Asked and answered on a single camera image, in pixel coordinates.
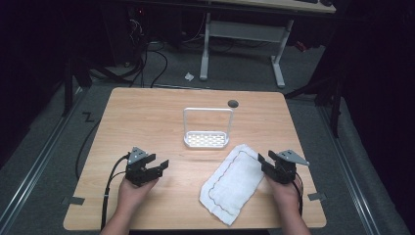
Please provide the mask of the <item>black metal stand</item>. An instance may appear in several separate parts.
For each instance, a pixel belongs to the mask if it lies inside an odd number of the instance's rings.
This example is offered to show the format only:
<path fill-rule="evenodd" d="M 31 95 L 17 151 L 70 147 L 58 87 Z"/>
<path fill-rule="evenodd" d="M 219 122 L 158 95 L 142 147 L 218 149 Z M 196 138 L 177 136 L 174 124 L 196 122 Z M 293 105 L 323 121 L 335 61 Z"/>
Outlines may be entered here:
<path fill-rule="evenodd" d="M 67 116 L 73 104 L 73 81 L 76 80 L 81 88 L 89 88 L 92 79 L 89 75 L 88 61 L 78 56 L 70 56 L 65 64 L 65 102 L 63 116 Z"/>
<path fill-rule="evenodd" d="M 342 75 L 333 75 L 327 78 L 310 81 L 307 85 L 284 95 L 286 99 L 293 99 L 301 94 L 316 94 L 314 104 L 317 107 L 330 105 L 331 114 L 329 127 L 333 135 L 338 138 L 338 124 L 341 114 L 341 99 L 345 78 Z"/>

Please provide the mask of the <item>metal floor rail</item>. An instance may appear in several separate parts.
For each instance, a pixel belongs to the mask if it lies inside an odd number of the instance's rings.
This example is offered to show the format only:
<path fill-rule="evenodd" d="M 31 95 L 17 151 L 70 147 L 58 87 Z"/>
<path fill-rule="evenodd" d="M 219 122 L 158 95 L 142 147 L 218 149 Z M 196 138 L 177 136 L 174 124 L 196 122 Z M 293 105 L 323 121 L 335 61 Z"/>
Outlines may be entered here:
<path fill-rule="evenodd" d="M 325 125 L 325 130 L 328 133 L 331 142 L 334 146 L 336 157 L 338 159 L 340 169 L 346 183 L 347 190 L 351 196 L 354 207 L 358 213 L 360 221 L 366 231 L 367 235 L 381 235 L 379 227 L 373 217 L 366 197 L 364 196 L 355 175 L 349 165 L 346 157 L 346 152 L 341 144 L 341 141 L 332 131 L 330 125 L 330 118 L 325 108 L 317 107 L 317 112 L 320 115 Z"/>
<path fill-rule="evenodd" d="M 30 125 L 11 158 L 0 169 L 0 235 L 7 235 L 31 194 L 62 136 L 73 109 L 86 94 L 76 88 L 73 104 L 64 109 L 65 93 L 59 90 Z"/>

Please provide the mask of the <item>person's left hand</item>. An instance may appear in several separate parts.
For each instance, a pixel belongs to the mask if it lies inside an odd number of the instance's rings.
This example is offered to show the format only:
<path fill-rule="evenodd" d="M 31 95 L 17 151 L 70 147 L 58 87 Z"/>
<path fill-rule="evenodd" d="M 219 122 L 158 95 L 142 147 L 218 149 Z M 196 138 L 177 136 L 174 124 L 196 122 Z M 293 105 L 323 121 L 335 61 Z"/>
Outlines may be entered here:
<path fill-rule="evenodd" d="M 123 178 L 118 188 L 115 211 L 121 215 L 133 215 L 157 183 L 158 180 L 155 179 L 138 187 L 126 178 Z"/>

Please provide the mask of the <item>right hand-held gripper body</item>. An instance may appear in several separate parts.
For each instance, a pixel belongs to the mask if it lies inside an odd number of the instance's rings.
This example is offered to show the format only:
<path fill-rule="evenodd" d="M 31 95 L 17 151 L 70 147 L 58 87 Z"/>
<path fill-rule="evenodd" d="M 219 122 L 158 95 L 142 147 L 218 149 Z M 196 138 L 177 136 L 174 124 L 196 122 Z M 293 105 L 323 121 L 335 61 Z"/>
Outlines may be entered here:
<path fill-rule="evenodd" d="M 297 165 L 309 166 L 309 162 L 293 150 L 286 150 L 276 154 L 279 155 L 283 161 L 280 164 L 274 162 L 275 176 L 270 178 L 281 184 L 288 184 L 295 180 L 297 175 Z"/>

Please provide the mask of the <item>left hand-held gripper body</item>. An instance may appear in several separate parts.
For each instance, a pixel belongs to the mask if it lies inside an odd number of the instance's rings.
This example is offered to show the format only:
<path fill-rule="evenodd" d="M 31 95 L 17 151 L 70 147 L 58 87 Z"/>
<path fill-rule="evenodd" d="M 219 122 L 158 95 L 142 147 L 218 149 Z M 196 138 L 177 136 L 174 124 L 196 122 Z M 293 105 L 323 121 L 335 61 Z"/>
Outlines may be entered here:
<path fill-rule="evenodd" d="M 146 168 L 147 164 L 144 164 L 143 159 L 147 156 L 149 154 L 138 147 L 133 147 L 129 153 L 125 178 L 138 187 L 156 179 L 148 173 L 149 168 Z"/>

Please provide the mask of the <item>black computer tower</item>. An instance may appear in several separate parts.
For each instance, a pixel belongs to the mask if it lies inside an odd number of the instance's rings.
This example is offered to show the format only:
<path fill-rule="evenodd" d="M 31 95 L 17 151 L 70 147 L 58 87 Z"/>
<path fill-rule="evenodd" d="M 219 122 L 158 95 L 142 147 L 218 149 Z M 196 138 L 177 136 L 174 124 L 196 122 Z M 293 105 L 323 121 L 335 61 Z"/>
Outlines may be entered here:
<path fill-rule="evenodd" d="M 137 63 L 144 47 L 144 25 L 137 8 L 109 3 L 101 6 L 116 66 Z"/>

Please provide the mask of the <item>white towel with red stitching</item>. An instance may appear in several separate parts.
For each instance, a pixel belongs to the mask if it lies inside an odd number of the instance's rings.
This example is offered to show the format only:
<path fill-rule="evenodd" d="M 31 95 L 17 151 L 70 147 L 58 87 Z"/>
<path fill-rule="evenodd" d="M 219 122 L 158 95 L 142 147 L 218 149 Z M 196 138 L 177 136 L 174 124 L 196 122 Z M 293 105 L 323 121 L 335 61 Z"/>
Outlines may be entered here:
<path fill-rule="evenodd" d="M 230 226 L 263 178 L 258 153 L 246 144 L 236 146 L 201 188 L 200 202 Z"/>

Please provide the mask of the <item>person's right hand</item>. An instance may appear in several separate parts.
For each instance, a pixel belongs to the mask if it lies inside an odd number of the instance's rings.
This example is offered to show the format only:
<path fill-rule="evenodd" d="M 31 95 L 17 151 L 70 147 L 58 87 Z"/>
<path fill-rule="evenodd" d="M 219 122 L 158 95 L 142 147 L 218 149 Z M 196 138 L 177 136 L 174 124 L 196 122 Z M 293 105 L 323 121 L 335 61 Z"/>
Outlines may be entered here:
<path fill-rule="evenodd" d="M 288 184 L 281 184 L 274 181 L 269 176 L 265 176 L 280 213 L 299 213 L 300 212 L 300 199 L 299 196 L 302 193 L 302 181 L 296 176 L 296 179 Z"/>

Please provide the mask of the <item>white-legged wooden desk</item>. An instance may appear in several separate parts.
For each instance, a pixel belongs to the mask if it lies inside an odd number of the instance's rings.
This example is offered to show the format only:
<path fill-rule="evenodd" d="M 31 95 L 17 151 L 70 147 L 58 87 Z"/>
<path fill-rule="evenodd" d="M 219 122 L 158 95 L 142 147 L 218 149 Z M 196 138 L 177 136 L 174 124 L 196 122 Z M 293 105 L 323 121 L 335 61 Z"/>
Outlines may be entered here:
<path fill-rule="evenodd" d="M 258 7 L 260 10 L 278 10 L 287 14 L 316 14 L 317 16 L 329 16 L 336 13 L 332 5 L 326 7 L 320 3 L 309 4 L 295 0 L 207 0 L 207 6 L 213 7 L 219 4 L 229 7 Z M 250 41 L 277 43 L 279 48 L 276 54 L 270 57 L 274 71 L 276 84 L 279 88 L 285 87 L 285 80 L 281 71 L 280 60 L 282 58 L 287 41 L 291 34 L 294 18 L 284 20 L 283 25 L 265 25 L 263 23 L 237 23 L 231 20 L 212 20 L 210 13 L 206 13 L 204 51 L 201 60 L 200 80 L 208 79 L 209 65 L 209 40 L 212 37 L 231 38 Z"/>

